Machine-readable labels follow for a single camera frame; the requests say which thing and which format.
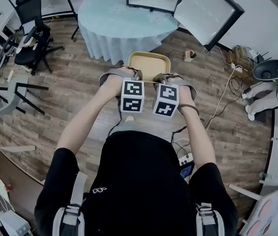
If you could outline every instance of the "round table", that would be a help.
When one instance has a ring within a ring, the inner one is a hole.
[[[91,57],[128,64],[133,52],[150,52],[178,28],[169,13],[133,8],[125,0],[84,0],[78,23]]]

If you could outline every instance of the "white robot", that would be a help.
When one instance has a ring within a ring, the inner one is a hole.
[[[253,98],[262,91],[270,90],[272,92],[245,107],[249,120],[254,120],[256,113],[278,106],[278,60],[259,63],[253,70],[253,76],[260,82],[245,90],[242,94],[243,99]]]

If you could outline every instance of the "black office chair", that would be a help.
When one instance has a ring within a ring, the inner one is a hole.
[[[16,5],[15,10],[20,18],[23,33],[27,36],[24,43],[27,43],[31,37],[35,38],[38,43],[34,50],[33,46],[23,47],[16,55],[15,63],[27,66],[32,69],[31,75],[35,75],[39,62],[43,60],[49,73],[52,73],[53,71],[48,65],[45,56],[58,49],[64,50],[64,47],[57,46],[53,48],[49,46],[49,43],[53,42],[53,38],[51,38],[50,34],[51,29],[42,20],[41,0],[16,0]]]

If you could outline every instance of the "black t-shirt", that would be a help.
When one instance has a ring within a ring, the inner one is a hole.
[[[57,149],[35,208],[41,236],[52,235],[54,216],[69,205],[78,171],[74,154]],[[237,210],[214,163],[200,167],[187,184],[169,142],[137,131],[116,132],[103,146],[82,205],[85,235],[196,236],[196,203],[211,203],[223,217],[225,235],[235,235]]]

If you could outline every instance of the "backpack strap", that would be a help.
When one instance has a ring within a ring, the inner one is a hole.
[[[70,205],[62,207],[55,215],[53,236],[84,236],[84,216],[81,212],[84,184],[88,176],[78,172],[72,191]]]
[[[219,212],[212,210],[209,203],[196,206],[197,236],[224,236],[224,222]]]

